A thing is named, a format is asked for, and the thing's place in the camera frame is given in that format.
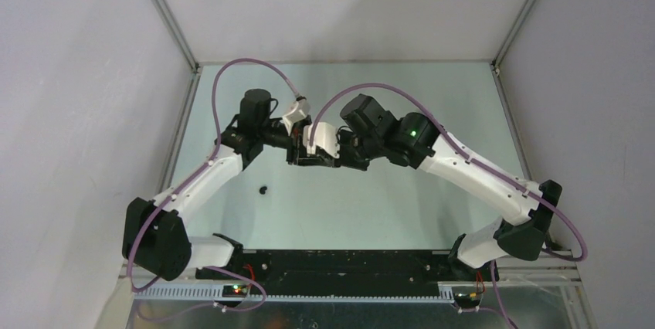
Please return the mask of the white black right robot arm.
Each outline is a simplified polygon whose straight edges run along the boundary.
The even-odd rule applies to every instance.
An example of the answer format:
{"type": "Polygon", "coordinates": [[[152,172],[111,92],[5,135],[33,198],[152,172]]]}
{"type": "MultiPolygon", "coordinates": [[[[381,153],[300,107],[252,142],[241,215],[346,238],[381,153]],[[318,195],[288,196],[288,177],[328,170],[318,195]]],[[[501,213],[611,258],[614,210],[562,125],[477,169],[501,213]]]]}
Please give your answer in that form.
{"type": "Polygon", "coordinates": [[[535,261],[545,245],[562,187],[553,180],[520,179],[465,148],[422,113],[401,119],[373,97],[359,94],[340,112],[351,129],[346,140],[355,162],[387,158],[394,165],[420,169],[476,196],[499,213],[477,232],[458,237],[450,251],[449,269],[460,281],[471,280],[493,259],[512,256],[535,261]]]}

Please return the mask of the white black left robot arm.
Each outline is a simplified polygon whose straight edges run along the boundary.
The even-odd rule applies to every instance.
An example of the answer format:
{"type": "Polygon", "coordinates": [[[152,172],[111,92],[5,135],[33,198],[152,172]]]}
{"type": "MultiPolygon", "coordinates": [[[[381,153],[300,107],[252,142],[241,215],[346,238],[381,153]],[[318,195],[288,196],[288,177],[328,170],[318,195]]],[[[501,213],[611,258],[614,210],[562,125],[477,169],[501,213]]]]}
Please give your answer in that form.
{"type": "Polygon", "coordinates": [[[238,176],[265,146],[283,148],[295,165],[332,167],[340,145],[335,126],[312,124],[304,98],[293,102],[280,118],[272,118],[274,99],[262,89],[245,92],[239,113],[220,134],[212,153],[187,179],[151,200],[134,199],[127,207],[122,254],[171,281],[186,269],[214,266],[226,280],[244,270],[237,244],[225,236],[191,237],[187,228],[203,206],[230,179],[238,176]]]}

